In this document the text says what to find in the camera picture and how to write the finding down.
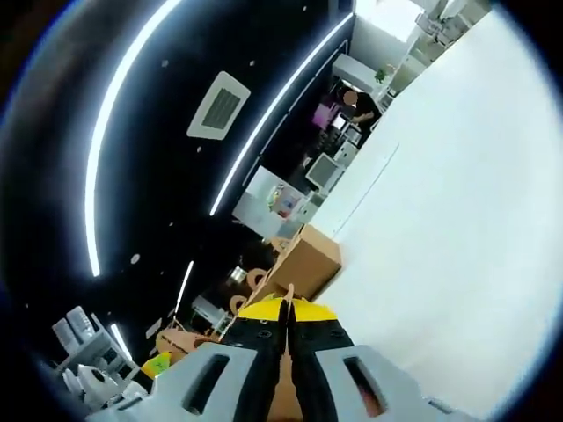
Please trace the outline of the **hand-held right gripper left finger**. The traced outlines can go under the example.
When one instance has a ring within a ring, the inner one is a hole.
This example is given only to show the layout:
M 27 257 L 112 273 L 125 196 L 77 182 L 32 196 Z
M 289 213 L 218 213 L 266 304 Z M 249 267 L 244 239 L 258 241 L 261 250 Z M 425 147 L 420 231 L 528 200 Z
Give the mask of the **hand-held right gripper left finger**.
M 265 421 L 286 347 L 287 300 L 243 309 L 207 342 L 158 375 L 146 397 L 129 398 L 90 421 Z

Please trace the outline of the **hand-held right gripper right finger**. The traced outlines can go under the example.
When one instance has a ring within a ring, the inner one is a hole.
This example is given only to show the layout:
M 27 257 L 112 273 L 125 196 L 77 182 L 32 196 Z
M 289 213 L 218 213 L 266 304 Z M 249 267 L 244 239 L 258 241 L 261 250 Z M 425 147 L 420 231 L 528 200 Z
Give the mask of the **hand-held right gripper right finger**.
M 419 384 L 374 349 L 356 345 L 326 306 L 291 301 L 291 379 L 305 421 L 467 421 L 421 393 Z

